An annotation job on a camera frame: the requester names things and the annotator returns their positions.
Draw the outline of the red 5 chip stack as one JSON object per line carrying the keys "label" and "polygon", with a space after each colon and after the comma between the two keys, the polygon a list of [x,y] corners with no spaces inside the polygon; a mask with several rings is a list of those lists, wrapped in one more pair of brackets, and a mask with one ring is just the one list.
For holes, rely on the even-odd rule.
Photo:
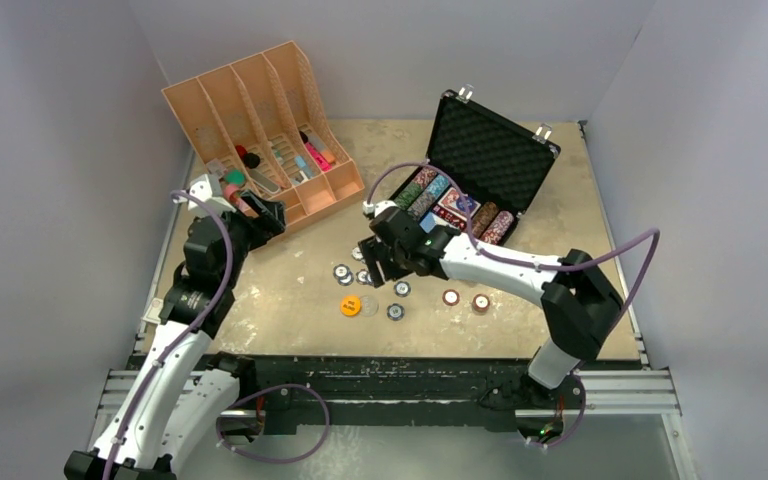
{"label": "red 5 chip stack", "polygon": [[447,306],[455,306],[460,302],[461,296],[457,290],[446,289],[442,296],[442,301]]}
{"label": "red 5 chip stack", "polygon": [[487,295],[476,294],[471,301],[471,306],[474,312],[485,314],[489,311],[491,300]]}

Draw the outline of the yellow big blind button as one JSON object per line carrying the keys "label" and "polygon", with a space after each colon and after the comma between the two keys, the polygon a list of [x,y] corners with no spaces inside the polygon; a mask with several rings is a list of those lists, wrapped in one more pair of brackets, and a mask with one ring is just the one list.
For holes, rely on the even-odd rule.
{"label": "yellow big blind button", "polygon": [[340,301],[340,313],[346,317],[355,317],[361,313],[363,302],[359,296],[347,295]]}

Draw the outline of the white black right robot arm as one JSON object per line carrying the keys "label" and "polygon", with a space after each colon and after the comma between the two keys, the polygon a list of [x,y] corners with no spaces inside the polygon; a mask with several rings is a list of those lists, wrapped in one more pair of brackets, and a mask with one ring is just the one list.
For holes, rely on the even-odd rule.
{"label": "white black right robot arm", "polygon": [[541,308],[549,337],[521,381],[524,399],[544,407],[581,363],[595,359],[622,317],[623,300],[585,252],[534,255],[473,240],[454,227],[426,232],[392,201],[362,204],[372,236],[360,241],[373,284],[409,275],[472,282]]}

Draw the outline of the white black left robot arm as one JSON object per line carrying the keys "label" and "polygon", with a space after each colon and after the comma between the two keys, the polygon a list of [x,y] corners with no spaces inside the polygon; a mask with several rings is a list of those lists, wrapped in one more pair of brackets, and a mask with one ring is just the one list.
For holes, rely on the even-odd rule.
{"label": "white black left robot arm", "polygon": [[70,454],[68,479],[174,479],[225,407],[244,409],[257,399],[252,362],[232,354],[221,355],[193,392],[184,387],[234,302],[247,254],[284,233],[285,204],[245,190],[240,197],[255,213],[249,216],[222,196],[175,190],[171,197],[204,215],[191,224],[185,259],[132,387],[94,445]]}

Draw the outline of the blue playing card deck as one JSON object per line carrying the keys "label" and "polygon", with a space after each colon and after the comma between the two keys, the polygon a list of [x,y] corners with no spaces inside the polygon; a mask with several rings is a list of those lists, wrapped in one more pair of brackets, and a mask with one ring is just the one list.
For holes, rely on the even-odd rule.
{"label": "blue playing card deck", "polygon": [[437,217],[433,212],[427,212],[420,220],[419,225],[426,233],[430,233],[438,224],[436,219]]}

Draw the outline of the blue 10 chip upper single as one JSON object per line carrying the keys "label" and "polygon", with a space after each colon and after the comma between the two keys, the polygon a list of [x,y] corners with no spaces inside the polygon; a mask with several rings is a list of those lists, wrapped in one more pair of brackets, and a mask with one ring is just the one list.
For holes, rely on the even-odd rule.
{"label": "blue 10 chip upper single", "polygon": [[406,281],[398,281],[394,284],[394,293],[398,297],[407,297],[411,291],[411,286]]}

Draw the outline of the blue 10 chip under middle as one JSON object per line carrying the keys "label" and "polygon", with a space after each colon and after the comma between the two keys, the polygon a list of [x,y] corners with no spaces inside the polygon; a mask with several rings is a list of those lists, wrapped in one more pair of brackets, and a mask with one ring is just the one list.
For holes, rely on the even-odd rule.
{"label": "blue 10 chip under middle", "polygon": [[357,272],[356,278],[359,283],[367,285],[369,283],[369,272],[365,269],[361,269]]}

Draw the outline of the blue 10 chip under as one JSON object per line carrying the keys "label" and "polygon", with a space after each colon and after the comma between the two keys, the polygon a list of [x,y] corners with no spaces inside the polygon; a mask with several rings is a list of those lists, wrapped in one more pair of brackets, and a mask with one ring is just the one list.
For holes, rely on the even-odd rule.
{"label": "blue 10 chip under", "polygon": [[345,276],[338,279],[338,283],[341,286],[348,286],[348,285],[351,285],[353,282],[354,282],[354,276],[351,273],[348,273]]}
{"label": "blue 10 chip under", "polygon": [[369,272],[365,269],[361,269],[357,272],[356,278],[359,283],[367,285],[369,283]]}

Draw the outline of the blue orange chip row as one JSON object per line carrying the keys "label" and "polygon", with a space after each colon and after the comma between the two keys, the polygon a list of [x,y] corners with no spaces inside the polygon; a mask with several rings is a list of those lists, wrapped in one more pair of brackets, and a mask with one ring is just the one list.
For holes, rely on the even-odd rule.
{"label": "blue orange chip row", "polygon": [[407,212],[415,219],[421,220],[436,200],[449,188],[447,177],[437,175],[422,190],[419,196],[410,204]]}

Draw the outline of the red dice row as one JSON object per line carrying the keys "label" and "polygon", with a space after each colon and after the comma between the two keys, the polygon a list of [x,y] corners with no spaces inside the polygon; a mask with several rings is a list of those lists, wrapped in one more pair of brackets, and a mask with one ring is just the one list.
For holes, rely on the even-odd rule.
{"label": "red dice row", "polygon": [[431,214],[436,224],[448,225],[461,231],[466,229],[466,221],[443,206],[434,205]]}

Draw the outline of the green round tape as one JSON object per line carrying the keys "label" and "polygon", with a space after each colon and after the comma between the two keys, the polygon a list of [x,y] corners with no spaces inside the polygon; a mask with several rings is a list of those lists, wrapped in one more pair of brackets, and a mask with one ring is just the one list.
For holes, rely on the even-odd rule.
{"label": "green round tape", "polygon": [[224,179],[228,184],[242,186],[246,183],[245,174],[238,169],[230,169],[225,175]]}

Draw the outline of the blue 10 chip under left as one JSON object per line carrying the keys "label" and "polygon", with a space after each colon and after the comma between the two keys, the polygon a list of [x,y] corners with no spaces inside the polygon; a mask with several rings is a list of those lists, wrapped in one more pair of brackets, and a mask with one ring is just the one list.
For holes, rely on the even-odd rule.
{"label": "blue 10 chip under left", "polygon": [[354,282],[354,276],[351,273],[348,273],[345,276],[338,279],[338,283],[341,286],[348,286],[348,285],[351,285],[353,282]]}

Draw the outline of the blue 10 chip far left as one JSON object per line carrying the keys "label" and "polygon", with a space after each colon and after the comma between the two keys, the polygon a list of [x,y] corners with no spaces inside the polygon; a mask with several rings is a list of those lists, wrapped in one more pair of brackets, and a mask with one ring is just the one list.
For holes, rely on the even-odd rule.
{"label": "blue 10 chip far left", "polygon": [[342,279],[347,277],[351,273],[351,270],[347,265],[338,264],[333,268],[333,275],[336,279]]}

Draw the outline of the clear dealer button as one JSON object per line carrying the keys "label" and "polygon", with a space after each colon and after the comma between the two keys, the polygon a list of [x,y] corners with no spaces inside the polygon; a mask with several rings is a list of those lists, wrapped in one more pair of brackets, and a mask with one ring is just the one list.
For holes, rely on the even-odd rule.
{"label": "clear dealer button", "polygon": [[360,314],[365,317],[374,316],[379,310],[378,300],[371,295],[363,295],[360,297],[361,310]]}

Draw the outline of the red playing card deck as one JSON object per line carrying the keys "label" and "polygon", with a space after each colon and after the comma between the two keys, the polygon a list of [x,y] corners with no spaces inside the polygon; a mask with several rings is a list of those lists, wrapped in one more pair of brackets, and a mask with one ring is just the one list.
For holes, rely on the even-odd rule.
{"label": "red playing card deck", "polygon": [[449,187],[437,204],[462,219],[472,218],[481,207],[480,202],[469,195],[459,194],[454,187]]}

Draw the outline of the black red round object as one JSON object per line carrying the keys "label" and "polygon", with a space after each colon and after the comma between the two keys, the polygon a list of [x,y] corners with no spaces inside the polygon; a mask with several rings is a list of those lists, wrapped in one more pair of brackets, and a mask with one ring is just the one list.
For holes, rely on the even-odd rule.
{"label": "black red round object", "polygon": [[235,145],[235,151],[247,169],[257,169],[262,162],[258,154],[248,151],[242,145]]}

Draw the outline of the black orange chip row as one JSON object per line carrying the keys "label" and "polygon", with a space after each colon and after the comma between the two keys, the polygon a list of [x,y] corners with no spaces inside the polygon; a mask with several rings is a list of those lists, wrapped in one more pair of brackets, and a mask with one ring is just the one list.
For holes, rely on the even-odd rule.
{"label": "black orange chip row", "polygon": [[493,202],[482,204],[472,217],[471,232],[474,237],[479,238],[488,226],[492,223],[499,212],[499,207]]}

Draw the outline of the pink highlighter marker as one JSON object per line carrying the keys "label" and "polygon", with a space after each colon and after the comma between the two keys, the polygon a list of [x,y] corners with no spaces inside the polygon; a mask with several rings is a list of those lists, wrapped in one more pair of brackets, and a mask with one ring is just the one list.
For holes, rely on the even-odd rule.
{"label": "pink highlighter marker", "polygon": [[325,142],[315,133],[299,131],[300,138],[310,156],[321,171],[329,171],[336,163],[336,157]]}

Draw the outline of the peach desk organizer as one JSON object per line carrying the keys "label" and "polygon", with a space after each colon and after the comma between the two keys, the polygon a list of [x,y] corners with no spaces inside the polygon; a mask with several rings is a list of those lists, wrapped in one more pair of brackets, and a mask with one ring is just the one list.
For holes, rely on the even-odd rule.
{"label": "peach desk organizer", "polygon": [[[163,89],[162,95],[199,160],[213,174],[238,169],[246,186],[287,208],[297,231],[357,201],[365,184],[333,134],[312,65],[288,41]],[[315,133],[336,157],[320,170],[299,131]],[[261,157],[247,169],[235,151]]]}

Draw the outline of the black poker chip case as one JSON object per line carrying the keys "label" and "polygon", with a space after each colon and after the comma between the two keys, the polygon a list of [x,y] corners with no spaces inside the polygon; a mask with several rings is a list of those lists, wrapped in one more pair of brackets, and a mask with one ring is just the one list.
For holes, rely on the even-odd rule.
{"label": "black poker chip case", "polygon": [[497,245],[518,226],[560,154],[548,140],[551,129],[536,133],[469,99],[445,91],[439,100],[425,159],[409,168],[408,178],[389,195],[396,195],[422,168],[448,178],[459,194],[478,202],[493,202],[515,216]]}

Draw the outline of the small white red box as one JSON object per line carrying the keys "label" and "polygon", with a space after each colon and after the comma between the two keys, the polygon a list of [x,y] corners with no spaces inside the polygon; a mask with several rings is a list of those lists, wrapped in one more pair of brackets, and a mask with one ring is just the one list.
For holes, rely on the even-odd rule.
{"label": "small white red box", "polygon": [[160,313],[163,309],[164,301],[161,298],[153,298],[145,307],[141,320],[148,324],[158,325],[161,323]]}

